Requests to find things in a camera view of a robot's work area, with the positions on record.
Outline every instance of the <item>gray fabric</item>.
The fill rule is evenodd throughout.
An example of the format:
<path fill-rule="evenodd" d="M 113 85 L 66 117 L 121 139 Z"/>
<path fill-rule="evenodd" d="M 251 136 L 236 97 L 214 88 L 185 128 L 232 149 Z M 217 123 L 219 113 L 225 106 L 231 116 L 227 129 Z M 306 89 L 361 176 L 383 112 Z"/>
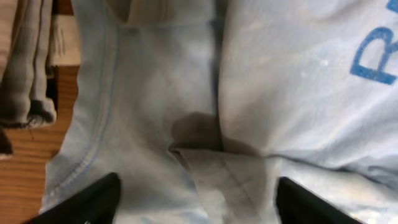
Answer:
<path fill-rule="evenodd" d="M 42 211 L 117 172 L 116 223 L 278 223 L 287 176 L 352 217 L 396 222 L 398 87 L 351 69 L 372 30 L 398 30 L 396 13 L 230 0 L 224 26 L 223 3 L 73 1 L 79 96 Z M 393 52 L 382 40 L 362 66 Z"/>
<path fill-rule="evenodd" d="M 33 128 L 57 117 L 45 96 L 51 10 L 52 0 L 28 1 L 21 27 L 16 26 L 20 31 L 0 83 L 2 127 Z"/>

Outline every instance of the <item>brown wood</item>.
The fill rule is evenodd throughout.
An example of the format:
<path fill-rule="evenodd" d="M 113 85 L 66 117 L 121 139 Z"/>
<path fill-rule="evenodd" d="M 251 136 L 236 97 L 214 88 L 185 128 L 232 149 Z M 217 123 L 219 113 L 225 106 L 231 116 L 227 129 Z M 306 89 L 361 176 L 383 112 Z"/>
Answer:
<path fill-rule="evenodd" d="M 39 211 L 45 163 L 59 151 L 72 118 L 77 72 L 78 67 L 56 69 L 58 118 L 53 126 L 7 131 L 14 156 L 0 161 L 0 223 L 20 223 Z"/>

